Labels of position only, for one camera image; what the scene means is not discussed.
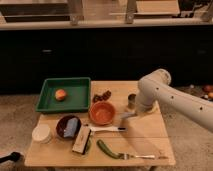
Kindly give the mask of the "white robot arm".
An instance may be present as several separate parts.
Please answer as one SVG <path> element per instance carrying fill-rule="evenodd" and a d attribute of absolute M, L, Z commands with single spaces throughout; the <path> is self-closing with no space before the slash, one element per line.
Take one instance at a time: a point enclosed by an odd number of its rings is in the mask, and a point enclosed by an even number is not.
<path fill-rule="evenodd" d="M 142 115 L 161 101 L 213 133 L 213 103 L 170 87 L 171 75 L 157 69 L 138 81 L 135 98 L 136 113 Z"/>

